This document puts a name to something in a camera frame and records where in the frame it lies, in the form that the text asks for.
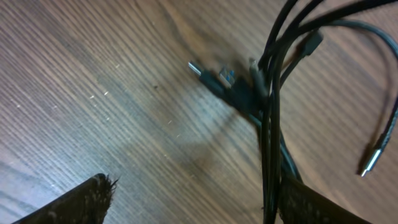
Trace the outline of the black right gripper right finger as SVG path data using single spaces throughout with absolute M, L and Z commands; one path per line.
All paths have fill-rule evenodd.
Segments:
M 368 224 L 369 222 L 337 205 L 296 178 L 282 178 L 278 209 L 284 223 Z

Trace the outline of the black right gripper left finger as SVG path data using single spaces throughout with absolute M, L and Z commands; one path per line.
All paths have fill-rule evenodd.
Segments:
M 98 173 L 13 224 L 103 224 L 117 182 Z

